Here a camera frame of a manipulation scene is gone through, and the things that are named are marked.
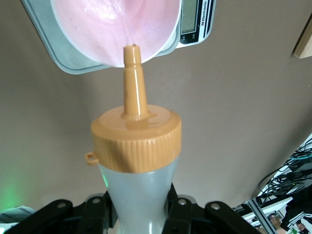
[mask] translucent bottle body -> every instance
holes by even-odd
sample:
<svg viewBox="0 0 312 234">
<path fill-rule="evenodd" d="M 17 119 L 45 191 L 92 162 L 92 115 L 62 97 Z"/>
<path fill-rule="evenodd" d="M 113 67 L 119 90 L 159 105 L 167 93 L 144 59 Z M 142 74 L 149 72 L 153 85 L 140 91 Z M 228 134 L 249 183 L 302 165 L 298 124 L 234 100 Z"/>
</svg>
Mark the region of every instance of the translucent bottle body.
<svg viewBox="0 0 312 234">
<path fill-rule="evenodd" d="M 178 158 L 146 173 L 122 173 L 99 164 L 116 209 L 118 234 L 161 234 L 166 220 L 165 202 Z"/>
</svg>

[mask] person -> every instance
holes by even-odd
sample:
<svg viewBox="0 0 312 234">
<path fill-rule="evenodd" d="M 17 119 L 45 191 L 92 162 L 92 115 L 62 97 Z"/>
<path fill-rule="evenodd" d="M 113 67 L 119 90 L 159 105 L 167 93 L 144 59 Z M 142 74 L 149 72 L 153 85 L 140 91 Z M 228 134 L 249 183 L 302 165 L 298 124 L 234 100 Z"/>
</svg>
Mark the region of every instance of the person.
<svg viewBox="0 0 312 234">
<path fill-rule="evenodd" d="M 300 230 L 300 234 L 309 234 L 310 231 L 306 228 L 306 226 L 301 223 L 301 220 L 299 220 L 298 222 L 296 222 L 297 224 L 297 228 Z"/>
<path fill-rule="evenodd" d="M 286 214 L 282 220 L 278 234 L 285 234 L 290 228 L 297 224 L 298 228 L 303 227 L 301 219 L 307 220 L 312 224 L 312 185 L 291 195 L 292 201 L 287 204 Z M 307 230 L 304 226 L 300 229 L 303 233 Z"/>
</svg>

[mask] digital scale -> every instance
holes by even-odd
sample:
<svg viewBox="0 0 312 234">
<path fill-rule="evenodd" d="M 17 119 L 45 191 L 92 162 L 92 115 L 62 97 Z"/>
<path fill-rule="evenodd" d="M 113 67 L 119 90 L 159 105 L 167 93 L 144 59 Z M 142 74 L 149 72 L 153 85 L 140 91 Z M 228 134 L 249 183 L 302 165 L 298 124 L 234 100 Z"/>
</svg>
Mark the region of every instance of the digital scale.
<svg viewBox="0 0 312 234">
<path fill-rule="evenodd" d="M 156 56 L 176 48 L 203 42 L 211 32 L 216 0 L 183 0 L 175 33 Z M 69 74 L 83 74 L 108 68 L 79 52 L 61 31 L 49 0 L 22 0 L 47 51 L 57 66 Z"/>
</svg>

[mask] screw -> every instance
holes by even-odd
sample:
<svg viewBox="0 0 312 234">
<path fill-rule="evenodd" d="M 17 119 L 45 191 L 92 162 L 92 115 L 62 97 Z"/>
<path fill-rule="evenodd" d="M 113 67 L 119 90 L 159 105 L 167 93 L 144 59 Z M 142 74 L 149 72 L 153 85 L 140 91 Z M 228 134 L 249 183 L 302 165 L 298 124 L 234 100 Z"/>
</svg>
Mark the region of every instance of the screw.
<svg viewBox="0 0 312 234">
<path fill-rule="evenodd" d="M 94 200 L 92 201 L 92 203 L 93 203 L 93 204 L 97 204 L 97 203 L 99 203 L 100 201 L 101 201 L 100 199 L 96 198 L 96 199 L 94 199 Z"/>
<path fill-rule="evenodd" d="M 61 202 L 61 203 L 58 205 L 58 208 L 61 209 L 61 208 L 65 207 L 65 206 L 66 206 L 66 204 L 65 204 L 64 202 Z"/>
<path fill-rule="evenodd" d="M 211 208 L 213 208 L 214 210 L 220 210 L 220 206 L 216 203 L 211 204 Z"/>
<path fill-rule="evenodd" d="M 180 199 L 180 200 L 178 201 L 178 203 L 179 203 L 181 206 L 184 206 L 184 205 L 186 205 L 186 200 Z"/>
</svg>

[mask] pink bowl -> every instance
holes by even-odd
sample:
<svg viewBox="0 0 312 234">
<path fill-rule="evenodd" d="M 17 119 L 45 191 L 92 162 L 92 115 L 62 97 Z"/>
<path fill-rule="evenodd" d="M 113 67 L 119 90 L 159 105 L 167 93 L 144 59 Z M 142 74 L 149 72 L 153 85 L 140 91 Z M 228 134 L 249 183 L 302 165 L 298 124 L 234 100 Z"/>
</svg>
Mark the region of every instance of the pink bowl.
<svg viewBox="0 0 312 234">
<path fill-rule="evenodd" d="M 181 0 L 51 0 L 68 40 L 85 56 L 123 67 L 123 47 L 140 47 L 142 62 L 153 58 L 176 29 Z"/>
</svg>

